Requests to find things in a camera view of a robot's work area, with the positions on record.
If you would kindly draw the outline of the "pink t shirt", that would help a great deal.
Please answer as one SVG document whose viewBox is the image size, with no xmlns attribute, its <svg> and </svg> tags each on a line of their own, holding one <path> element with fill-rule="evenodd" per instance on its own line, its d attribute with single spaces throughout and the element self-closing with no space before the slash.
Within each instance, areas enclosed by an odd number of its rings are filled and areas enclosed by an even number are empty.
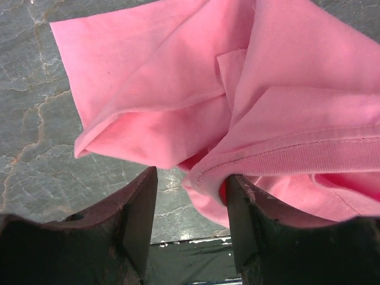
<svg viewBox="0 0 380 285">
<path fill-rule="evenodd" d="M 50 25 L 91 153 L 224 181 L 343 221 L 379 214 L 379 45 L 311 1 L 157 1 Z"/>
</svg>

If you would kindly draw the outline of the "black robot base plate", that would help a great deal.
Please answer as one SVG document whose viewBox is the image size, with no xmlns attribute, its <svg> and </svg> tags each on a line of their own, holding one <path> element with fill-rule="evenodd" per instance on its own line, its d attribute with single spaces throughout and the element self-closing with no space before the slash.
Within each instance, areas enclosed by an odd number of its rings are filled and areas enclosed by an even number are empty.
<svg viewBox="0 0 380 285">
<path fill-rule="evenodd" d="M 152 244 L 145 284 L 242 284 L 230 236 Z"/>
</svg>

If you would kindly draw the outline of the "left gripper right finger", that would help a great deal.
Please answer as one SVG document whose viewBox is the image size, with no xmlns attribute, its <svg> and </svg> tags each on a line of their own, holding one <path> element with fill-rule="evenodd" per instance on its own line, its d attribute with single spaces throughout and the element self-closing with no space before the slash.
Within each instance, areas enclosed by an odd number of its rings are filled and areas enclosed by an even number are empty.
<svg viewBox="0 0 380 285">
<path fill-rule="evenodd" d="M 378 217 L 315 217 L 240 175 L 227 179 L 226 199 L 244 284 L 379 283 Z"/>
</svg>

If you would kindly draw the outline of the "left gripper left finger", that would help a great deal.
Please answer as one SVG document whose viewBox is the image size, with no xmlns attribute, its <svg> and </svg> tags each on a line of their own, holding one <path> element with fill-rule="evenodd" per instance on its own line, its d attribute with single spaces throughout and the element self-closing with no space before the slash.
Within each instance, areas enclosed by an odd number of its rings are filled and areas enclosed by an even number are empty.
<svg viewBox="0 0 380 285">
<path fill-rule="evenodd" d="M 149 167 L 63 221 L 1 216 L 2 284 L 143 284 L 157 196 Z"/>
</svg>

